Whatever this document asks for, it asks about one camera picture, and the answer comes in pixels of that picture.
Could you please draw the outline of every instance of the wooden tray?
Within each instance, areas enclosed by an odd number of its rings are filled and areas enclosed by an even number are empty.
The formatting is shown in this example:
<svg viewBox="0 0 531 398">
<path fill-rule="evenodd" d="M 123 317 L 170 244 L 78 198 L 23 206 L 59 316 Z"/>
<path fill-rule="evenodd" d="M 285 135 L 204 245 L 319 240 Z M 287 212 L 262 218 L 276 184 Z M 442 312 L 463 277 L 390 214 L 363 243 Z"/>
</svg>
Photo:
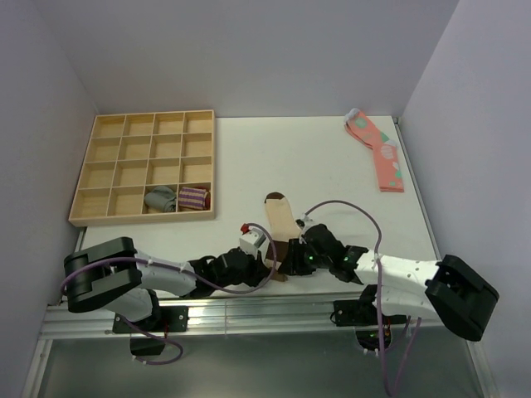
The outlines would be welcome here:
<svg viewBox="0 0 531 398">
<path fill-rule="evenodd" d="M 214 111 L 96 116 L 69 221 L 103 226 L 215 217 Z M 208 210 L 162 213 L 144 195 L 165 185 L 205 187 Z"/>
</svg>

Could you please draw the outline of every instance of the wooden organizer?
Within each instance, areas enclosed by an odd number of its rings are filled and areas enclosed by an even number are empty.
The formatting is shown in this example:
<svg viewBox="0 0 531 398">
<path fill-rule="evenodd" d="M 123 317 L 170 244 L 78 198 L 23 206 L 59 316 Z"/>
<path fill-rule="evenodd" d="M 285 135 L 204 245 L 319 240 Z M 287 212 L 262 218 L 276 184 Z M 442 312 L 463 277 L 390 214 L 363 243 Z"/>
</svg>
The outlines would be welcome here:
<svg viewBox="0 0 531 398">
<path fill-rule="evenodd" d="M 96 116 L 70 213 L 74 226 L 215 217 L 214 111 Z M 162 213 L 144 195 L 165 185 L 205 187 L 209 210 Z"/>
</svg>

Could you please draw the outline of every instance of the purple striped cloth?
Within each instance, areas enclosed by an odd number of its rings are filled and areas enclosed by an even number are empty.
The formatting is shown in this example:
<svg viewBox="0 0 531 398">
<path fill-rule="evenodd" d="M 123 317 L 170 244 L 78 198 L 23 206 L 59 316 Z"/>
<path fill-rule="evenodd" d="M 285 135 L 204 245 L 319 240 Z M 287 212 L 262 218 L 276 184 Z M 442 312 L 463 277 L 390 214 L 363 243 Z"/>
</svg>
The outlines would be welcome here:
<svg viewBox="0 0 531 398">
<path fill-rule="evenodd" d="M 193 210 L 206 210 L 208 190 L 204 188 L 182 187 L 178 195 L 180 207 Z"/>
</svg>

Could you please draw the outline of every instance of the purple cable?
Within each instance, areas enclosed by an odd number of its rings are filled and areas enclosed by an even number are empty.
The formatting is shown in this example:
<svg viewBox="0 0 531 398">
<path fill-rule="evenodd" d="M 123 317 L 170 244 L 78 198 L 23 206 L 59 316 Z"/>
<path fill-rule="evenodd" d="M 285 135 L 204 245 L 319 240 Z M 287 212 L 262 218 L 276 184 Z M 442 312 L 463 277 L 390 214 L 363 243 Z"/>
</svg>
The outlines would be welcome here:
<svg viewBox="0 0 531 398">
<path fill-rule="evenodd" d="M 378 238 L 376 239 L 376 244 L 374 245 L 374 253 L 378 254 L 378 249 L 380 248 L 380 243 L 382 243 L 382 229 L 380 228 L 380 225 L 376 222 L 373 216 L 371 216 L 369 213 L 367 213 L 364 209 L 362 209 L 359 206 L 354 205 L 353 203 L 350 203 L 348 201 L 340 201 L 340 200 L 332 200 L 332 201 L 322 201 L 321 203 L 313 206 L 310 208 L 305 214 L 308 215 L 315 209 L 318 209 L 321 206 L 328 205 L 330 203 L 338 203 L 346 206 L 350 206 L 358 211 L 360 211 L 362 214 L 364 214 L 376 227 L 376 231 L 378 233 Z M 382 332 L 382 274 L 383 274 L 383 266 L 382 262 L 379 259 L 379 256 L 377 256 L 376 260 L 377 266 L 378 266 L 378 284 L 377 284 L 377 290 L 376 290 L 376 310 L 378 315 L 378 342 L 379 342 L 379 354 L 381 357 L 380 364 L 382 367 L 382 377 L 383 377 L 383 386 L 385 388 L 385 392 L 388 396 L 394 396 L 397 393 L 398 383 L 400 381 L 400 378 L 402 376 L 402 372 L 404 370 L 404 367 L 406 365 L 407 357 L 409 357 L 409 353 L 412 349 L 413 342 L 415 342 L 415 339 L 417 337 L 418 330 L 421 326 L 421 319 L 417 319 L 417 325 L 415 326 L 415 331 L 413 332 L 413 336 L 410 340 L 410 342 L 407 344 L 406 351 L 404 352 L 404 355 L 402 357 L 402 361 L 400 363 L 400 366 L 398 367 L 398 373 L 397 378 L 395 379 L 395 383 L 393 388 L 389 386 L 389 377 L 387 375 L 387 363 L 386 363 L 386 349 L 385 349 L 385 343 L 383 338 L 383 332 Z"/>
<path fill-rule="evenodd" d="M 135 258 L 134 262 L 135 263 L 144 264 L 144 265 L 151 265 L 153 267 L 170 269 L 170 270 L 174 270 L 176 272 L 182 272 L 183 274 L 191 275 L 192 277 L 200 280 L 204 284 L 207 284 L 208 286 L 211 286 L 214 289 L 221 290 L 222 292 L 232 293 L 232 294 L 248 294 L 248 293 L 252 293 L 252 292 L 257 291 L 258 289 L 263 288 L 271 280 L 271 278 L 273 277 L 273 274 L 275 273 L 275 270 L 276 270 L 276 247 L 275 247 L 275 242 L 273 241 L 273 238 L 271 237 L 270 233 L 263 226 L 261 226 L 259 224 L 256 224 L 254 222 L 249 222 L 249 223 L 247 223 L 247 225 L 248 226 L 254 226 L 255 228 L 258 228 L 259 230 L 264 232 L 264 235 L 267 237 L 267 239 L 270 242 L 271 249 L 272 249 L 272 252 L 273 252 L 273 265 L 271 267 L 270 273 L 255 288 L 252 288 L 252 289 L 244 290 L 242 292 L 236 291 L 236 290 L 225 289 L 222 286 L 218 286 L 218 285 L 212 283 L 211 281 L 204 279 L 202 276 L 199 276 L 199 275 L 195 274 L 194 272 L 189 271 L 187 269 L 180 269 L 180 268 L 174 267 L 172 265 L 168 265 L 168 264 L 165 264 L 165 263 L 158 263 L 158 262 L 155 262 L 155 261 L 152 262 L 152 263 L 149 263 L 147 260 L 144 260 L 144 259 L 136 259 Z M 69 274 L 65 279 L 63 279 L 63 281 L 61 282 L 60 290 L 61 290 L 61 292 L 64 295 L 66 295 L 66 286 L 76 276 L 78 276 L 79 274 L 82 274 L 82 273 L 84 273 L 86 271 L 89 271 L 89 270 L 95 269 L 95 268 L 100 268 L 100 267 L 108 267 L 109 265 L 111 265 L 113 263 L 121 263 L 121 262 L 126 262 L 126 261 L 130 262 L 131 260 L 132 260 L 131 257 L 113 257 L 111 259 L 100 260 L 100 261 L 96 261 L 94 263 L 88 264 L 88 265 L 86 265 L 86 266 L 84 266 L 82 268 L 77 269 L 76 271 L 74 271 L 71 274 Z M 157 340 L 157 341 L 163 342 L 164 344 L 175 346 L 175 347 L 177 347 L 179 349 L 179 354 L 176 357 L 172 358 L 172 359 L 168 359 L 167 361 L 149 361 L 149 360 L 146 360 L 146 359 L 143 359 L 143 358 L 136 357 L 135 359 L 137 361 L 145 363 L 147 365 L 167 365 L 169 363 L 174 363 L 175 361 L 178 361 L 183 356 L 183 354 L 184 354 L 183 346 L 181 346 L 181 344 L 179 344 L 178 342 L 176 342 L 174 340 L 171 340 L 171 339 L 164 338 L 164 337 L 155 336 L 154 334 L 151 334 L 149 332 L 145 332 L 144 330 L 142 330 L 139 327 L 137 327 L 136 325 L 134 325 L 126 317 L 124 317 L 122 315 L 120 315 L 120 317 L 124 320 L 125 323 L 128 324 L 128 326 L 130 328 L 132 328 L 133 330 L 135 330 L 138 333 L 143 334 L 145 337 L 150 337 L 153 340 Z"/>
</svg>

